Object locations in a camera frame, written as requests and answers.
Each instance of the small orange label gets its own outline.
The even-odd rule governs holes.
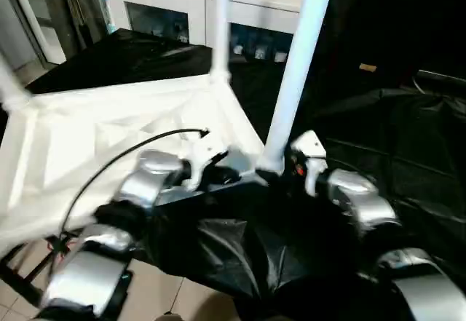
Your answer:
[[[368,64],[361,63],[361,65],[359,65],[359,69],[364,70],[364,71],[376,72],[377,67],[374,65],[368,65]]]

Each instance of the white frame structure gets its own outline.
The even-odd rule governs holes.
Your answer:
[[[156,133],[179,127],[207,127],[244,156],[246,166],[241,171],[254,171],[257,166],[281,172],[283,149],[328,0],[304,0],[265,150],[229,86],[228,5],[229,0],[217,0],[216,46],[208,75],[31,96],[0,61],[0,93],[9,113],[0,147],[0,252],[20,242],[56,234],[78,188],[115,153],[146,137],[147,128]],[[152,104],[157,102],[166,114],[161,112],[154,120],[144,120],[142,114],[154,113],[157,106]],[[102,133],[89,132],[99,127]],[[122,133],[132,137],[122,137]],[[106,134],[105,142],[112,144],[102,152],[94,152],[102,134]],[[77,135],[82,135],[82,145],[73,142]],[[183,140],[157,144],[157,148],[173,152],[175,144],[178,147],[189,142],[188,135],[181,137]],[[92,148],[90,156],[86,156],[86,148]],[[91,220],[94,209],[111,196],[118,184],[116,178],[131,171],[134,162],[133,158],[116,166],[114,178],[110,174],[100,182],[100,188],[89,190],[72,212],[70,228]],[[47,182],[50,174],[54,174],[54,180]]]

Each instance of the black cable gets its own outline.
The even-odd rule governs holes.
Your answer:
[[[71,211],[73,210],[74,206],[78,202],[79,198],[83,195],[84,192],[86,192],[87,188],[89,188],[89,186],[95,181],[95,179],[100,174],[102,174],[105,170],[107,170],[107,168],[109,168],[113,163],[115,163],[116,161],[118,161],[122,157],[128,155],[129,153],[133,152],[134,150],[137,150],[138,148],[140,148],[142,146],[145,146],[145,145],[147,145],[149,143],[152,143],[153,141],[168,137],[170,135],[185,133],[185,132],[198,132],[201,135],[201,138],[208,134],[207,130],[200,130],[200,129],[197,129],[197,128],[185,128],[185,129],[179,129],[179,130],[171,130],[169,132],[165,132],[165,133],[155,135],[154,137],[150,137],[149,139],[146,139],[145,141],[142,141],[142,142],[140,142],[140,143],[138,143],[138,144],[136,144],[134,146],[131,146],[130,148],[126,149],[121,154],[116,155],[113,159],[111,159],[106,164],[104,164],[104,166],[102,166],[102,168],[100,168],[96,172],[96,174],[94,174],[91,178],[89,178],[89,180],[81,187],[81,189],[78,191],[76,196],[73,198],[73,201],[71,201],[70,207],[68,208],[68,211],[66,212],[65,218],[63,219],[63,222],[61,224],[60,234],[58,235],[58,239],[61,239],[61,237],[63,236],[63,232],[65,232],[66,224],[68,223],[68,218],[69,218],[69,216],[71,214]],[[54,245],[52,247],[52,253],[53,253],[53,255],[52,255],[53,257],[52,257],[52,262],[50,264],[49,276],[48,276],[49,282],[50,282],[50,280],[52,278],[52,275],[53,275],[55,259],[57,258],[57,255],[59,253],[59,248],[58,248],[57,245]]]

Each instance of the black fabric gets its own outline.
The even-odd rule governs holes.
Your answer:
[[[210,55],[205,47],[119,30],[28,89],[57,92],[206,74]],[[236,57],[229,67],[232,89],[265,141],[284,67]],[[422,245],[464,287],[465,102],[382,89],[384,82],[367,73],[329,70],[322,80],[314,72],[308,77],[291,140],[313,128],[327,149],[331,166],[372,175],[409,230],[418,233]],[[309,319],[303,316],[309,306],[334,316],[324,316],[324,320],[335,320],[343,311],[367,311],[372,320],[391,315],[393,310],[380,312],[379,317],[369,312],[370,306],[385,310],[390,303],[378,299],[383,292],[367,288],[349,273],[354,266],[355,252],[350,249],[354,246],[348,241],[350,235],[344,234],[345,225],[338,224],[339,216],[328,206],[316,207],[301,198],[278,202],[276,193],[261,201],[252,194],[250,200],[234,198],[216,200],[225,205],[209,207],[199,202],[190,207],[185,203],[158,212],[149,237],[156,264],[166,272],[231,293],[244,300],[246,309],[251,309],[253,300],[254,306],[263,301],[270,309],[285,310],[300,320]],[[214,244],[211,255],[203,255],[211,247],[202,246],[205,242]],[[281,253],[290,259],[274,264]],[[281,267],[268,269],[270,264]],[[327,303],[336,291],[341,292],[335,297],[338,303]]]

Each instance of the metal bar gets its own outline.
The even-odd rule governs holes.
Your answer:
[[[0,279],[18,292],[25,300],[39,307],[42,291],[27,283],[20,275],[14,273],[8,266],[0,264]]]
[[[8,252],[8,254],[6,254],[2,260],[0,261],[0,264],[5,264],[7,265],[9,263],[9,261],[11,261],[16,255],[17,253],[23,249],[25,245],[24,244],[21,244],[21,245],[18,245],[16,246],[15,248],[13,248],[11,251]]]
[[[329,1],[303,1],[298,28],[291,42],[277,105],[275,105],[264,153],[258,161],[258,169],[283,173],[283,152],[290,137]]]
[[[45,256],[44,259],[41,260],[39,264],[36,265],[34,269],[24,278],[27,283],[33,282],[33,280],[44,270],[45,266],[52,261],[53,252],[50,252]]]

